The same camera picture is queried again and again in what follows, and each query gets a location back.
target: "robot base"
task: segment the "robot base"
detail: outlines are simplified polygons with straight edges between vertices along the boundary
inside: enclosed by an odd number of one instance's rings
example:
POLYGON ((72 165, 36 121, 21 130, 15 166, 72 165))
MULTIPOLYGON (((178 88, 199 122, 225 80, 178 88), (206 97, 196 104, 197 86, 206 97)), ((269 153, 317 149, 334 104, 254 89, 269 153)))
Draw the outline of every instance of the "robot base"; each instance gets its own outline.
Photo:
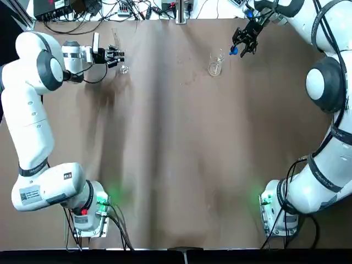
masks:
POLYGON ((280 204, 277 199, 278 183, 278 180, 272 180, 268 183, 266 190, 258 196, 263 229, 265 231, 266 237, 270 235, 272 229, 273 232, 271 234, 271 237, 286 237, 285 226, 287 226, 288 236, 292 237, 297 232, 298 215, 286 213, 285 225, 285 212, 281 210, 280 204))
POLYGON ((99 226, 93 231, 84 231, 76 228, 78 237, 82 238, 105 238, 108 234, 109 218, 102 217, 99 226))

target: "white tabletop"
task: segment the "white tabletop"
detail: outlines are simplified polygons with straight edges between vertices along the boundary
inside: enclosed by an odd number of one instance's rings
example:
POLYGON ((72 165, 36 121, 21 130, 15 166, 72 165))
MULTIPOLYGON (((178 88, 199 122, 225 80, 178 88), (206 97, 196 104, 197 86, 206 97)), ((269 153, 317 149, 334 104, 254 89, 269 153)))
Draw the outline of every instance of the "white tabletop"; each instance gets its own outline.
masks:
MULTIPOLYGON (((235 18, 235 17, 240 17, 243 18, 244 14, 241 11, 241 8, 236 7, 233 3, 230 3, 228 0, 208 0, 205 4, 204 2, 206 0, 194 0, 195 1, 195 6, 193 9, 193 12, 191 13, 190 18, 197 18, 197 16, 199 15, 199 19, 215 19, 215 18, 235 18)), ((111 4, 115 4, 116 0, 104 0, 103 2, 107 3, 107 4, 103 4, 102 6, 102 14, 105 16, 107 15, 111 9, 113 8, 113 10, 109 13, 112 14, 114 12, 117 12, 118 10, 118 4, 117 5, 111 5, 111 4)), ((155 3, 161 7, 161 0, 155 0, 155 3)), ((141 10, 141 12, 145 11, 148 8, 148 5, 146 3, 139 3, 139 9, 141 10)), ((28 7, 27 7, 27 13, 29 14, 29 16, 31 16, 32 18, 34 18, 33 15, 33 0, 29 1, 28 7)), ((90 21, 98 21, 101 18, 101 15, 98 13, 96 16, 92 17, 90 19, 90 21)), ((169 17, 167 17, 166 15, 161 17, 162 19, 169 19, 169 17)), ((124 20, 124 18, 121 18, 119 16, 113 15, 110 17, 111 20, 124 20)), ((152 12, 152 15, 150 17, 150 19, 152 20, 156 20, 159 19, 159 16, 152 12)))

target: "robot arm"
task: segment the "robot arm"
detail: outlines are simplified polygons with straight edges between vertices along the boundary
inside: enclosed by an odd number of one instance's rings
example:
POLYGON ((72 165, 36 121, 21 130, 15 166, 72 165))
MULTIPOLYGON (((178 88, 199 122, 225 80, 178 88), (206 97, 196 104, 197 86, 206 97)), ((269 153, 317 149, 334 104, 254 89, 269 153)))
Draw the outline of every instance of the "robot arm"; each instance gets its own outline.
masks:
POLYGON ((108 212, 108 196, 96 181, 85 179, 78 163, 49 167, 54 138, 39 95, 55 91, 64 81, 82 82, 85 64, 124 61, 124 53, 109 46, 80 46, 67 41, 61 48, 50 35, 28 31, 16 40, 19 59, 0 68, 4 116, 19 159, 19 175, 12 189, 18 211, 34 211, 61 203, 74 212, 74 225, 96 230, 108 212))
POLYGON ((254 0, 244 8, 249 23, 237 29, 230 54, 244 43, 246 52, 257 48, 257 37, 272 20, 288 22, 309 44, 327 56, 316 62, 306 78, 306 91, 324 112, 334 114, 331 128, 318 151, 301 158, 307 165, 292 178, 272 180, 260 195, 267 236, 294 235, 300 214, 324 210, 352 193, 352 115, 347 99, 352 72, 352 23, 348 0, 254 0), (323 28, 326 18, 331 34, 323 28))

